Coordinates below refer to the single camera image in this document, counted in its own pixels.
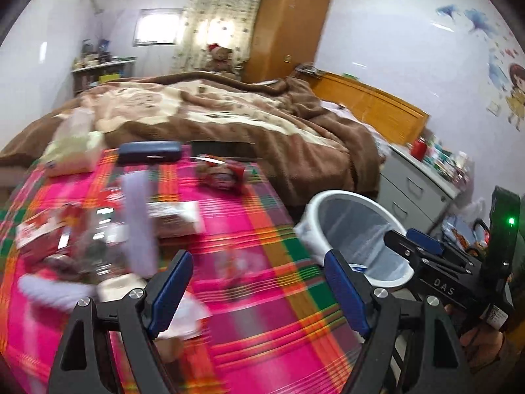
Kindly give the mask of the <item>right hand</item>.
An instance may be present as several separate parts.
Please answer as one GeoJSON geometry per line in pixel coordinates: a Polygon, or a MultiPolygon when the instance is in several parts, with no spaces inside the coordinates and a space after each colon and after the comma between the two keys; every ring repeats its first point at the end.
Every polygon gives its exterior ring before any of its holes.
{"type": "Polygon", "coordinates": [[[480,323],[459,338],[471,371],[479,370],[499,360],[505,345],[505,335],[487,323],[480,323]]]}

